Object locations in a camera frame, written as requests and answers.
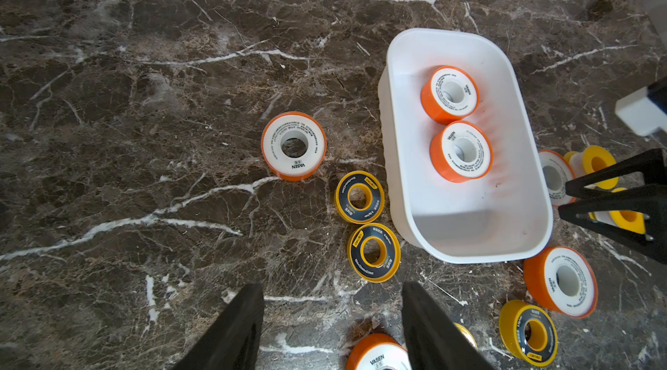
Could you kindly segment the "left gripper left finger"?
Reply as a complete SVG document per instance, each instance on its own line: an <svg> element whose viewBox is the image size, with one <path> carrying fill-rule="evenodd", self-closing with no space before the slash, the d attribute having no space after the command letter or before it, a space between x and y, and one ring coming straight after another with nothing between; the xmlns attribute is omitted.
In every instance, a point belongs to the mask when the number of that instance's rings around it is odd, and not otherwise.
<svg viewBox="0 0 667 370"><path fill-rule="evenodd" d="M244 286L175 369L254 369L265 302L262 285Z"/></svg>

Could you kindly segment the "white plastic storage box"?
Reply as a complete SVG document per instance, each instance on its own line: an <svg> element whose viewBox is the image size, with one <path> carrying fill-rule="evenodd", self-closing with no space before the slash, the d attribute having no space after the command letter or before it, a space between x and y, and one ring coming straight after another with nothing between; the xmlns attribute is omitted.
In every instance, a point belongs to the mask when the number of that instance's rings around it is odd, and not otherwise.
<svg viewBox="0 0 667 370"><path fill-rule="evenodd" d="M533 131L507 55L482 36L402 31L378 86L390 214L449 263L523 260L552 234Z"/></svg>

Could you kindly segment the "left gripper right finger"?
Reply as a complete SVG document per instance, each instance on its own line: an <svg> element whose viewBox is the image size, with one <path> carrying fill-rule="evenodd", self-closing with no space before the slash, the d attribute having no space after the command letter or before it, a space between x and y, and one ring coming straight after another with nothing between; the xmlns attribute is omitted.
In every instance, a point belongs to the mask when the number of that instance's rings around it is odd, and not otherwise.
<svg viewBox="0 0 667 370"><path fill-rule="evenodd" d="M418 282L404 282L401 295L404 338L413 369L492 367Z"/></svg>

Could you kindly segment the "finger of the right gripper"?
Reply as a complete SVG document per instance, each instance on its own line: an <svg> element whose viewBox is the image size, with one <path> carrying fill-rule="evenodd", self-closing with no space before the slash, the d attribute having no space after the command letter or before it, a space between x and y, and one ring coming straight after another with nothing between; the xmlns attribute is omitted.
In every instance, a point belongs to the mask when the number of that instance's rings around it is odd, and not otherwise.
<svg viewBox="0 0 667 370"><path fill-rule="evenodd" d="M585 195L559 207L561 219L666 262L666 187L585 189Z"/></svg>
<svg viewBox="0 0 667 370"><path fill-rule="evenodd" d="M575 198L601 196L603 191L617 187L622 176L640 173L644 185L665 185L666 166L661 149L649 149L617 162L596 173L574 178L566 184L566 193Z"/></svg>

